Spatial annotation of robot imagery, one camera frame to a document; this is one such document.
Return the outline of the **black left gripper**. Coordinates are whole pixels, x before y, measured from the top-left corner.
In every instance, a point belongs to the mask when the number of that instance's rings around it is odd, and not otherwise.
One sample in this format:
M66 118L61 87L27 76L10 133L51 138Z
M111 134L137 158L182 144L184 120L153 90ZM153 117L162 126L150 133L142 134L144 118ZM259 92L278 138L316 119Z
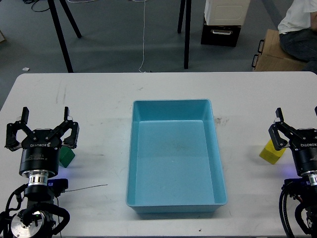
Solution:
M22 148L22 156L19 174L28 177L33 171L47 171L48 177L58 174L60 148L66 146L70 149L77 147L79 134L78 122L69 119L69 107L64 108L63 122L53 130L36 129L35 134L27 126L29 109L23 107L21 119L6 126L5 148L16 151ZM17 132L22 130L27 137L20 143ZM71 130L68 137L61 139L64 134Z

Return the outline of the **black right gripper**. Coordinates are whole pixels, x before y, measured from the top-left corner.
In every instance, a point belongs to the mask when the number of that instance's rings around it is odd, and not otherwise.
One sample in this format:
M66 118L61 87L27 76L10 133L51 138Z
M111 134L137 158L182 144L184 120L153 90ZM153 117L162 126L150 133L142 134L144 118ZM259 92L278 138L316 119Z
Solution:
M296 130L284 122L281 108L275 111L276 119L268 132L275 150L281 150L290 143L295 168L298 176L306 177L317 171L317 130L313 128Z

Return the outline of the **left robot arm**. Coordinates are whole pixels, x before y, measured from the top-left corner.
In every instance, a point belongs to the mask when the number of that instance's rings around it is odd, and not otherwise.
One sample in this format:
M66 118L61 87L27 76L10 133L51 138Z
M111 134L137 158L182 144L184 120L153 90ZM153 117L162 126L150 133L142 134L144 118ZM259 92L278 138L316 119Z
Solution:
M0 214L0 231L5 238L51 238L69 223L69 212L54 204L68 189L68 180L55 179L61 151L77 147L79 124L65 107L63 122L54 129L31 130L29 110L24 107L20 120L6 126L5 147L22 149L19 174L28 179L9 197Z

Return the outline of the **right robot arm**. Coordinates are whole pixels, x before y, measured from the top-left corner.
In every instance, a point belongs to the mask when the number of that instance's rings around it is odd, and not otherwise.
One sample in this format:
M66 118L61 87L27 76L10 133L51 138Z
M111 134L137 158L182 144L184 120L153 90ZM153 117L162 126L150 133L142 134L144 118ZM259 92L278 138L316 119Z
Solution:
M279 214L288 238L293 238L287 215L287 198L299 201L294 216L302 231L317 236L317 130L295 129L284 122L281 108L275 111L276 119L268 129L275 150L290 148L299 178L284 181L279 198Z

